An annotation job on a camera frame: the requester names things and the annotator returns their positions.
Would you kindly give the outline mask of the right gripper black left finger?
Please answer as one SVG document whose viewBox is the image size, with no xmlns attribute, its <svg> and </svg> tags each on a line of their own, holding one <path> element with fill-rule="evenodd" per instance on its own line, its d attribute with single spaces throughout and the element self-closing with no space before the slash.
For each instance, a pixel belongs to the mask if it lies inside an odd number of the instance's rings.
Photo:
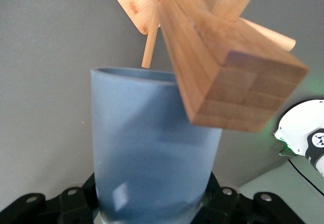
<svg viewBox="0 0 324 224">
<path fill-rule="evenodd" d="M 95 178 L 65 189 L 47 200 L 42 193 L 25 194 L 1 211 L 1 223 L 94 223 L 98 215 Z"/>
</svg>

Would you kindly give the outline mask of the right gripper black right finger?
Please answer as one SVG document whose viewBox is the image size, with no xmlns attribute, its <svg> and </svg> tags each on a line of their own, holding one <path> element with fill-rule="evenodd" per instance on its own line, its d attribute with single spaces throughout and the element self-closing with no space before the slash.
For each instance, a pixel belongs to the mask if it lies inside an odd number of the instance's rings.
<svg viewBox="0 0 324 224">
<path fill-rule="evenodd" d="M 203 195 L 195 223 L 303 223 L 278 195 L 257 192 L 252 199 L 219 185 L 213 173 Z"/>
</svg>

